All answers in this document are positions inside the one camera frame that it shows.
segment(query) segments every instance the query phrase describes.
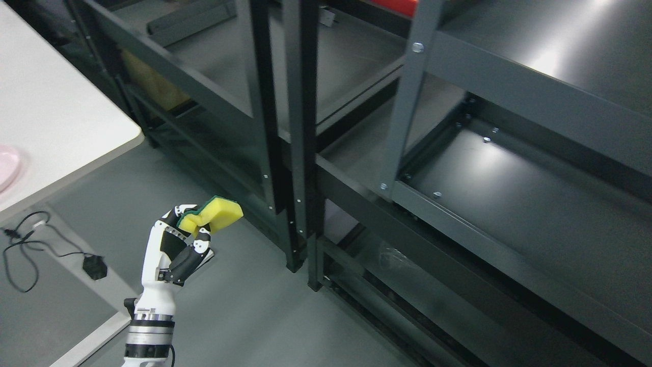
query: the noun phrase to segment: sponge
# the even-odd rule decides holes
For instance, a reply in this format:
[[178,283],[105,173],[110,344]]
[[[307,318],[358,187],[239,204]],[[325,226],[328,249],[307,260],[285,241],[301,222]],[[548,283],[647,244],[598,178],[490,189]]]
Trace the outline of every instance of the sponge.
[[208,224],[212,234],[230,226],[243,215],[243,210],[238,203],[215,196],[202,207],[185,212],[179,218],[177,226],[182,231],[197,236],[199,228]]

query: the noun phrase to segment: white table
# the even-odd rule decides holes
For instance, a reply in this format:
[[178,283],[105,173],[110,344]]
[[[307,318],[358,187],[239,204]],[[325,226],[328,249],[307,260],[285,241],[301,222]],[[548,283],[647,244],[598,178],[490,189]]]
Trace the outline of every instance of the white table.
[[137,146],[140,128],[0,1],[0,144],[22,156],[0,223]]

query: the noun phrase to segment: power adapter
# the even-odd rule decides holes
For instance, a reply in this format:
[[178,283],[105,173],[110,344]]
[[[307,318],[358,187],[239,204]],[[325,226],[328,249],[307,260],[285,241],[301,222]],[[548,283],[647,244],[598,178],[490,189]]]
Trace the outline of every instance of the power adapter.
[[98,255],[84,257],[81,268],[93,280],[105,278],[108,272],[104,258]]

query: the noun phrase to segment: red object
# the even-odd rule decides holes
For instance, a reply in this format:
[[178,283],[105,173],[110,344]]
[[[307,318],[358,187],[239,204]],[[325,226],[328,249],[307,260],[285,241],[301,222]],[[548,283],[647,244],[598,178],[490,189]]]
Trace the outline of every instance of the red object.
[[414,15],[419,0],[371,0],[374,3],[392,9],[393,11],[405,14],[409,17]]

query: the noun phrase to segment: bolt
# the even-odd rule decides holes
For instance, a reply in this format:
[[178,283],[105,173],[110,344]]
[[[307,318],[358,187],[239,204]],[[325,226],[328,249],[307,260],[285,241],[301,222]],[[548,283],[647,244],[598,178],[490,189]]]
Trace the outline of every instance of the bolt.
[[420,54],[421,52],[423,52],[424,49],[425,49],[425,47],[423,46],[423,43],[421,43],[421,42],[414,42],[412,44],[412,52],[416,52],[416,53]]

